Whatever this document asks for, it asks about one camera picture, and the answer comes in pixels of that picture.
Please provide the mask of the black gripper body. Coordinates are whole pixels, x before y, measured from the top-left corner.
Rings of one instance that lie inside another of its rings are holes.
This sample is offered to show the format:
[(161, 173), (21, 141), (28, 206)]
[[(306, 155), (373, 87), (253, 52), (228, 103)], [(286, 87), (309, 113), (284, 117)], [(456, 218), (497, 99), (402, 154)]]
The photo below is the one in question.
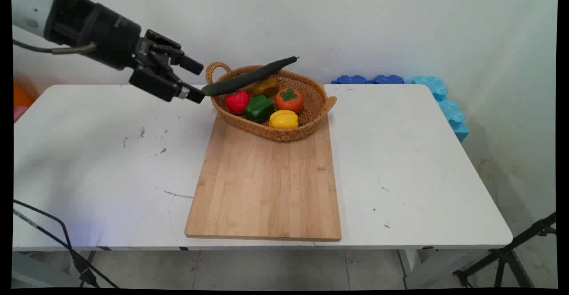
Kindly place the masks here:
[(139, 24), (102, 4), (94, 4), (85, 21), (84, 41), (95, 44), (95, 49), (84, 56), (116, 70), (134, 68), (133, 53), (140, 35)]

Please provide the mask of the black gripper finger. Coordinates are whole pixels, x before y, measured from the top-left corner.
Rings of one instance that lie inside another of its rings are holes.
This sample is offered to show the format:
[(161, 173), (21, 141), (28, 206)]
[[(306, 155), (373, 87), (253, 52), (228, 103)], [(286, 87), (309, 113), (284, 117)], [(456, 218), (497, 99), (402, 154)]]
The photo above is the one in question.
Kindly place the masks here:
[(171, 68), (138, 65), (133, 68), (129, 82), (166, 102), (179, 98), (200, 104), (205, 98), (203, 91), (183, 82)]
[(188, 72), (200, 75), (204, 66), (183, 52), (181, 45), (151, 29), (146, 30), (145, 41), (149, 43), (148, 57), (166, 65), (180, 66)]

